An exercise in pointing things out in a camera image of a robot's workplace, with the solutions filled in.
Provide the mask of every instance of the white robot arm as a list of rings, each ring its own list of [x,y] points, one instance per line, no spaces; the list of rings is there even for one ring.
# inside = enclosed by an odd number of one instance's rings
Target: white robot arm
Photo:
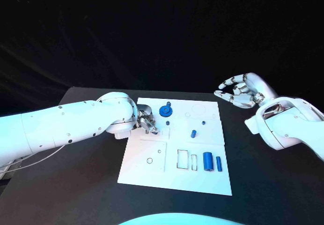
[[[256,115],[244,121],[253,134],[260,134],[266,144],[274,149],[305,143],[324,161],[324,114],[302,99],[277,97],[263,79],[247,73],[233,76],[220,85],[238,83],[233,95],[220,90],[214,95],[240,108],[259,104]]]
[[[142,127],[156,133],[151,108],[135,105],[125,93],[110,92],[96,101],[60,105],[0,118],[0,166],[11,160],[74,143],[103,131],[129,137]]]

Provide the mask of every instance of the cable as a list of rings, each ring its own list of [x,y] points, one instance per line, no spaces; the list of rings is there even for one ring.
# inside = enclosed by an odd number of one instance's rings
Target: cable
[[[24,158],[21,158],[17,162],[9,163],[9,164],[5,164],[5,165],[1,165],[1,166],[0,166],[0,169],[1,169],[2,167],[7,167],[7,166],[14,165],[15,163],[21,162],[22,160],[25,160],[25,159],[27,159],[30,156],[33,156],[33,155],[34,155],[34,153],[30,154],[28,156],[25,156]]]
[[[18,170],[18,169],[22,169],[22,168],[25,168],[25,167],[28,167],[28,166],[31,166],[31,165],[34,165],[34,164],[37,164],[38,162],[41,162],[43,160],[45,160],[61,148],[64,147],[64,145],[47,156],[47,157],[44,157],[41,160],[38,160],[35,163],[31,163],[30,165],[27,165],[27,166],[24,166],[24,167],[20,167],[20,168],[17,168],[17,169],[14,169],[14,170]]]

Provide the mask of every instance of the small blue cylinder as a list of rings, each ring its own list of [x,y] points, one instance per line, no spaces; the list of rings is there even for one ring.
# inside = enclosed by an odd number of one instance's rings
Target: small blue cylinder
[[[213,171],[214,170],[213,154],[210,152],[204,152],[202,158],[204,158],[204,171]]]
[[[195,130],[192,130],[192,132],[191,132],[191,138],[194,138],[195,137]]]
[[[215,156],[215,161],[217,161],[217,171],[221,172],[221,162],[218,156]]]

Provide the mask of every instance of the black table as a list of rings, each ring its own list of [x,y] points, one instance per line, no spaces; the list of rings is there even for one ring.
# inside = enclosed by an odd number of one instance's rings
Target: black table
[[[319,224],[324,213],[324,162],[297,144],[273,150],[244,126],[243,110],[213,94],[70,88],[60,104],[94,100],[110,91],[133,101],[168,98],[217,101],[233,196],[117,184],[126,139],[106,132],[76,142],[15,172],[0,197],[0,224],[117,224],[139,216],[184,212],[244,224]],[[40,160],[45,150],[24,160]]]

